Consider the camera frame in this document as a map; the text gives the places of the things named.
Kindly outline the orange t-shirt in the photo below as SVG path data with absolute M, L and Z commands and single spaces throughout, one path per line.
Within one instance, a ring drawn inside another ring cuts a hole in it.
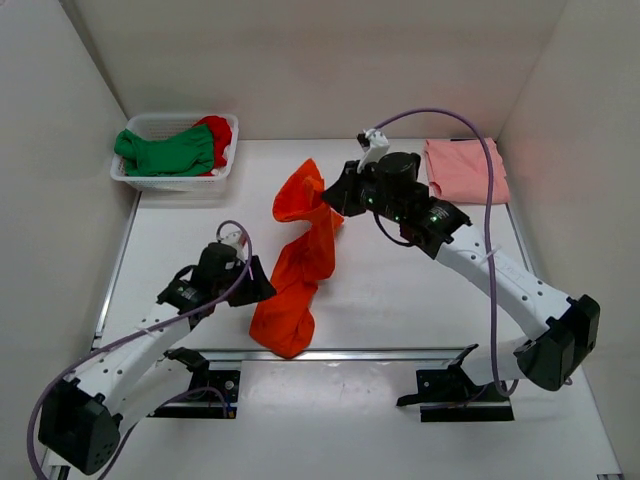
M 319 283 L 336 267 L 336 236 L 344 218 L 322 199 L 324 179 L 307 159 L 276 194 L 272 215 L 280 223 L 307 221 L 308 230 L 285 245 L 270 282 L 276 295 L 258 304 L 249 335 L 275 355 L 292 359 L 311 343 L 315 320 L 311 304 Z

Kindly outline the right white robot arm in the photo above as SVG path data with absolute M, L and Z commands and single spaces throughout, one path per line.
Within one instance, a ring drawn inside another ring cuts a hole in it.
M 521 328 L 521 338 L 465 354 L 448 376 L 453 396 L 471 400 L 496 379 L 559 390 L 595 347 L 599 304 L 571 298 L 491 248 L 468 215 L 418 181 L 419 164 L 403 152 L 365 167 L 348 161 L 322 199 L 345 217 L 370 212 L 396 223 L 406 244 L 466 278 L 489 297 L 492 312 L 503 309 Z

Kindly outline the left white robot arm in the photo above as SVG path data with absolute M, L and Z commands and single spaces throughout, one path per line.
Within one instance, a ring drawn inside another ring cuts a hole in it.
M 123 436 L 165 401 L 208 389 L 208 361 L 179 346 L 226 303 L 239 307 L 273 297 L 256 255 L 239 240 L 208 244 L 195 265 L 179 270 L 134 333 L 72 367 L 44 394 L 39 441 L 90 476 L 105 470 Z

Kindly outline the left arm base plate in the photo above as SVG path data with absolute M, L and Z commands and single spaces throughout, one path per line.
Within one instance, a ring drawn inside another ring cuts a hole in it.
M 165 401 L 149 417 L 173 419 L 227 419 L 237 417 L 241 367 L 237 362 L 212 361 L 180 347 L 165 357 L 181 363 L 190 374 L 187 389 Z

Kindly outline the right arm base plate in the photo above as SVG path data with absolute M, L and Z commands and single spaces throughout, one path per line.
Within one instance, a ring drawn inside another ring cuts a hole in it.
M 397 408 L 418 406 L 422 423 L 511 422 L 511 401 L 495 385 L 474 385 L 462 371 L 462 361 L 477 344 L 466 347 L 444 368 L 416 370 L 415 393 L 400 396 Z

